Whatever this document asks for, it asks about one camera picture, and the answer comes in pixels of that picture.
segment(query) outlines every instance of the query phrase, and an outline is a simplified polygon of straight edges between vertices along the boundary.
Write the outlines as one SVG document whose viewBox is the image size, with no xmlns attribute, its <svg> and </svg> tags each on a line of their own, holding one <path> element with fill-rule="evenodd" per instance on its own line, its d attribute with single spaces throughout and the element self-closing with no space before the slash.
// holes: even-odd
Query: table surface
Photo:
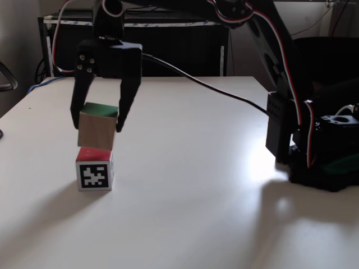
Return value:
<svg viewBox="0 0 359 269">
<path fill-rule="evenodd" d="M 252 77 L 202 78 L 266 105 Z M 357 268 L 359 189 L 287 182 L 268 119 L 184 78 L 145 78 L 114 147 L 111 192 L 78 192 L 73 79 L 35 89 L 0 127 L 0 268 Z M 119 81 L 88 101 L 117 105 Z"/>
</svg>

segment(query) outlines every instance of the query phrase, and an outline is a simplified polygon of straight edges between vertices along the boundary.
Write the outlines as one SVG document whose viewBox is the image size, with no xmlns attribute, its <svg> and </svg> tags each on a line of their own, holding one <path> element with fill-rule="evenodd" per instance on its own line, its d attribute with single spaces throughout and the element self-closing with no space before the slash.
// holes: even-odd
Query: wooden cube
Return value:
<svg viewBox="0 0 359 269">
<path fill-rule="evenodd" d="M 86 103 L 80 112 L 79 147 L 112 150 L 117 114 L 116 106 Z"/>
<path fill-rule="evenodd" d="M 110 191 L 114 179 L 113 154 L 109 150 L 81 148 L 76 159 L 79 191 Z"/>
</svg>

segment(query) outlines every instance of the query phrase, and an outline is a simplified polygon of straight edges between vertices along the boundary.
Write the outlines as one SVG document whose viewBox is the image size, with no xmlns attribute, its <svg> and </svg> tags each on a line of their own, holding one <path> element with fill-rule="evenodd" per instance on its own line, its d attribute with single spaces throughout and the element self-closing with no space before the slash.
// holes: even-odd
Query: wall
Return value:
<svg viewBox="0 0 359 269">
<path fill-rule="evenodd" d="M 0 61 L 19 82 L 16 90 L 0 93 L 0 117 L 10 110 L 34 84 L 42 59 L 37 17 L 38 0 L 0 0 Z M 0 76 L 0 84 L 7 84 Z"/>
</svg>

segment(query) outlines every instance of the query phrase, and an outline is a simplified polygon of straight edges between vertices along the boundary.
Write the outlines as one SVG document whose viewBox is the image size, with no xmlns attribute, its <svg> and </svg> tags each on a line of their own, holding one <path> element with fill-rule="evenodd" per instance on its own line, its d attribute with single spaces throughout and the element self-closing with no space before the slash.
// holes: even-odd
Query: red and white wire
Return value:
<svg viewBox="0 0 359 269">
<path fill-rule="evenodd" d="M 54 34 L 54 40 L 52 42 L 52 63 L 55 66 L 55 68 L 57 68 L 61 73 L 72 73 L 75 71 L 75 70 L 64 70 L 64 69 L 61 69 L 58 66 L 56 66 L 56 45 L 57 45 L 58 31 L 60 29 L 60 24 L 61 24 L 61 17 L 62 17 L 62 14 L 63 14 L 65 8 L 67 7 L 67 5 L 74 1 L 76 1 L 76 0 L 67 0 L 63 4 L 63 6 L 60 10 L 60 13 L 58 15 L 57 26 L 56 26 L 55 34 Z"/>
<path fill-rule="evenodd" d="M 280 36 L 276 30 L 276 28 L 274 27 L 272 21 L 265 15 L 263 14 L 262 12 L 260 11 L 257 11 L 257 10 L 254 10 L 253 7 L 248 3 L 246 2 L 246 6 L 252 10 L 252 12 L 250 13 L 250 15 L 248 15 L 247 17 L 245 18 L 242 18 L 242 19 L 231 19 L 231 18 L 227 18 L 225 17 L 219 10 L 218 10 L 218 7 L 217 7 L 217 4 L 215 2 L 215 0 L 207 0 L 209 3 L 211 3 L 214 7 L 215 7 L 215 11 L 218 15 L 218 17 L 224 21 L 224 22 L 227 22 L 227 23 L 230 23 L 230 24 L 235 24 L 235 23 L 239 23 L 239 22 L 244 22 L 244 21 L 247 21 L 249 20 L 253 15 L 258 15 L 260 16 L 261 18 L 263 18 L 268 24 L 269 26 L 271 27 L 271 29 L 273 30 L 273 33 L 275 34 L 275 37 L 277 38 L 277 41 L 278 41 L 278 44 L 279 44 L 279 47 L 280 47 L 280 52 L 282 54 L 282 58 L 283 58 L 283 63 L 284 63 L 284 71 L 286 72 L 286 75 L 287 75 L 287 78 L 288 78 L 288 82 L 289 82 L 289 87 L 291 89 L 291 92 L 292 92 L 292 95 L 293 95 L 293 98 L 294 98 L 294 103 L 296 105 L 296 111 L 297 111 L 297 120 L 298 120 L 298 125 L 302 125 L 302 114 L 301 114 L 301 111 L 300 111 L 300 106 L 299 106 L 299 100 L 298 100 L 298 96 L 297 96 L 297 92 L 294 88 L 294 84 L 293 84 L 293 81 L 292 81 L 292 76 L 291 76 L 291 73 L 289 71 L 289 68 L 288 68 L 288 63 L 287 63 L 287 57 L 286 57 L 286 53 L 284 51 L 284 48 L 283 48 L 283 43 L 282 43 L 282 40 L 280 39 Z"/>
<path fill-rule="evenodd" d="M 111 17 L 114 17 L 114 18 L 121 17 L 122 14 L 123 14 L 123 12 L 124 12 L 125 10 L 123 9 L 122 2 L 120 2 L 120 3 L 121 3 L 122 8 L 121 8 L 121 12 L 118 13 L 118 14 L 113 14 L 113 13 L 111 13 L 111 12 L 109 12 L 109 11 L 107 10 L 107 8 L 106 8 L 106 0 L 102 0 L 102 9 L 106 12 L 106 14 L 107 14 L 108 16 L 111 16 Z"/>
<path fill-rule="evenodd" d="M 225 17 L 221 12 L 220 10 L 218 9 L 217 7 L 217 3 L 215 0 L 207 0 L 208 3 L 212 4 L 215 8 L 215 11 L 218 15 L 218 17 L 224 21 L 224 22 L 227 22 L 229 24 L 236 24 L 236 23 L 239 23 L 239 22 L 244 22 L 244 21 L 247 21 L 249 20 L 252 16 L 253 16 L 253 12 L 251 14 L 249 14 L 247 17 L 245 18 L 237 18 L 237 19 L 231 19 L 231 18 L 227 18 Z"/>
<path fill-rule="evenodd" d="M 308 168 L 310 168 L 312 166 L 312 152 L 311 152 L 312 134 L 313 134 L 314 124 L 315 124 L 314 110 L 313 110 L 311 103 L 312 103 L 312 101 L 305 101 L 305 104 L 307 105 L 309 112 L 310 112 L 310 126 L 309 126 L 309 131 L 308 131 L 308 143 L 307 143 L 307 166 L 308 166 Z"/>
</svg>

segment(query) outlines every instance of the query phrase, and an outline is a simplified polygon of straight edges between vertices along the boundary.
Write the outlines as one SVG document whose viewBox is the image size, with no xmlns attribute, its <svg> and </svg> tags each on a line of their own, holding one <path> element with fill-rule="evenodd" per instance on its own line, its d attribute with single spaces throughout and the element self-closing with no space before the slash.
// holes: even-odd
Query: green component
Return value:
<svg viewBox="0 0 359 269">
<path fill-rule="evenodd" d="M 343 175 L 359 171 L 359 154 L 354 154 L 332 163 L 322 165 L 322 171 L 327 175 Z"/>
<path fill-rule="evenodd" d="M 101 105 L 95 103 L 86 103 L 81 112 L 88 115 L 99 117 L 117 118 L 118 107 L 110 105 Z"/>
</svg>

